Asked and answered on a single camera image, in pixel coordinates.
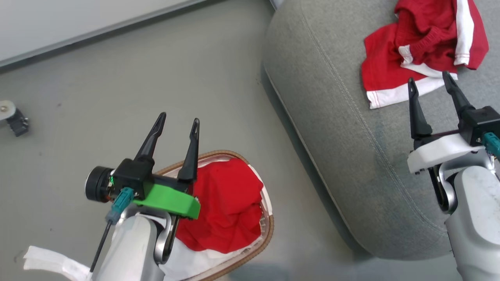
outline white stripe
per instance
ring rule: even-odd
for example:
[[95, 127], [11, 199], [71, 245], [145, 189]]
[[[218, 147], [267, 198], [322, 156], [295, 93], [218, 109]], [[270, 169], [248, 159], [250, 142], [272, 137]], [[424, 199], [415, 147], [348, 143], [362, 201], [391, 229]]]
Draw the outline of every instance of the white stripe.
[[412, 52], [410, 52], [410, 45], [399, 46], [397, 50], [401, 57], [403, 57], [404, 59], [402, 63], [403, 65], [411, 64], [413, 62]]
[[[425, 63], [422, 63], [422, 64], [413, 64], [413, 63], [403, 64], [402, 63], [401, 67], [405, 68], [405, 69], [413, 70], [414, 72], [418, 72], [418, 73], [423, 74], [423, 75], [428, 76], [428, 77], [434, 77], [434, 78], [442, 78], [443, 77], [443, 73], [441, 71], [432, 69]], [[453, 77], [453, 79], [455, 79], [455, 80], [459, 79], [456, 73], [450, 73], [450, 74], [451, 74], [451, 77]]]
[[[456, 74], [452, 76], [453, 79], [457, 80]], [[425, 77], [418, 81], [415, 81], [416, 87], [418, 89], [418, 94], [420, 96], [430, 93], [442, 86], [445, 85], [445, 81], [442, 77], [434, 78], [434, 77]], [[408, 84], [405, 83], [401, 86], [392, 88], [392, 89], [384, 89], [384, 90], [374, 90], [367, 91], [366, 95], [370, 100], [370, 109], [378, 109], [386, 106], [390, 106], [393, 104], [401, 103], [408, 100]]]
[[474, 39], [474, 20], [468, 0], [456, 0], [456, 33], [456, 55], [453, 64], [467, 66], [471, 58], [471, 47]]

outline gray sofa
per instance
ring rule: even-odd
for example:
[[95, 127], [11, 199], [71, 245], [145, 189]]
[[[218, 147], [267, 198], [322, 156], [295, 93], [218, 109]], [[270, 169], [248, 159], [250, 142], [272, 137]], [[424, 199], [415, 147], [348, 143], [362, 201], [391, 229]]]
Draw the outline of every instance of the gray sofa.
[[[361, 82], [363, 39], [396, 20], [396, 0], [286, 0], [263, 64], [345, 224], [376, 257], [419, 260], [451, 250], [427, 173], [410, 174], [408, 102], [369, 109]], [[500, 110], [500, 1], [477, 0], [490, 51], [458, 84], [477, 107]], [[435, 132], [456, 129], [451, 97], [420, 98]]]

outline black cable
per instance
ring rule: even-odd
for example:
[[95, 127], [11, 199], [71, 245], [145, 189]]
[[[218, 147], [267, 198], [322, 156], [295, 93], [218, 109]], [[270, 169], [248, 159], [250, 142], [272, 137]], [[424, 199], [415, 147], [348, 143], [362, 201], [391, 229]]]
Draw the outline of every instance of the black cable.
[[94, 269], [96, 268], [97, 260], [99, 259], [99, 255], [103, 250], [104, 242], [106, 241], [108, 232], [110, 232], [110, 228], [111, 228], [111, 220], [108, 220], [106, 228], [104, 229], [104, 233], [102, 234], [102, 238], [100, 239], [99, 247], [97, 248], [97, 252], [95, 253], [94, 260], [92, 262], [92, 265], [90, 266], [90, 273], [93, 273]]

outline green 3d-printed part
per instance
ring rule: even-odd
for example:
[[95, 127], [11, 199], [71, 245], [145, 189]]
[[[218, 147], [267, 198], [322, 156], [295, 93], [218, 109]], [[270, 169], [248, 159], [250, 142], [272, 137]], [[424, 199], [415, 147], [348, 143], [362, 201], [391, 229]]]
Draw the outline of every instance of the green 3d-printed part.
[[200, 202], [193, 196], [159, 184], [153, 185], [146, 199], [133, 202], [195, 220], [200, 214]]

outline red garment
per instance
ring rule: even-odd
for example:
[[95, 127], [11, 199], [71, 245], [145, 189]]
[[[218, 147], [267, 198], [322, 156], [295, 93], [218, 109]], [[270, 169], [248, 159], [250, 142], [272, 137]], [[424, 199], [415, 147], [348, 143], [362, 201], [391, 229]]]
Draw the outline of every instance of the red garment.
[[240, 159], [198, 168], [193, 195], [201, 205], [198, 219], [181, 219], [176, 237], [193, 251], [224, 254], [250, 245], [261, 235], [263, 183]]
[[362, 79], [370, 108], [408, 100], [413, 77], [420, 95], [444, 85], [443, 71], [475, 70], [488, 52], [483, 21], [473, 0], [399, 0], [398, 22], [365, 41]]

